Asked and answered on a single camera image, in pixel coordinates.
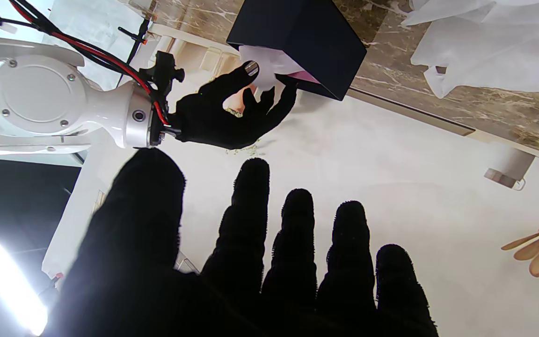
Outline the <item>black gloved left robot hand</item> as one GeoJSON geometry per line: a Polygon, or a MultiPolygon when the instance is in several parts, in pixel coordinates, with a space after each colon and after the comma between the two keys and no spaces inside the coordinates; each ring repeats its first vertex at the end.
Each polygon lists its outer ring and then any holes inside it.
{"type": "Polygon", "coordinates": [[[199,273],[183,273],[184,175],[166,153],[137,151],[94,213],[43,336],[438,335],[406,250],[385,245],[372,259],[358,201],[338,207],[317,282],[313,198],[289,192],[265,272],[269,185],[265,160],[242,164],[214,250],[199,273]]]}

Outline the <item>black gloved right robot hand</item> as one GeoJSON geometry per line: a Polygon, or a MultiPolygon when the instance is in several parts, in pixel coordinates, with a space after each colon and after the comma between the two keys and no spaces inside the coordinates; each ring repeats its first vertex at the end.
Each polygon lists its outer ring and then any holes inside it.
{"type": "Polygon", "coordinates": [[[201,86],[197,93],[178,100],[175,113],[168,117],[175,138],[234,150],[249,147],[276,128],[293,109],[297,82],[286,81],[277,103],[275,88],[263,92],[258,101],[249,85],[259,70],[258,64],[250,60],[201,86]],[[223,103],[240,91],[244,111],[236,117],[223,108],[223,103]]]}

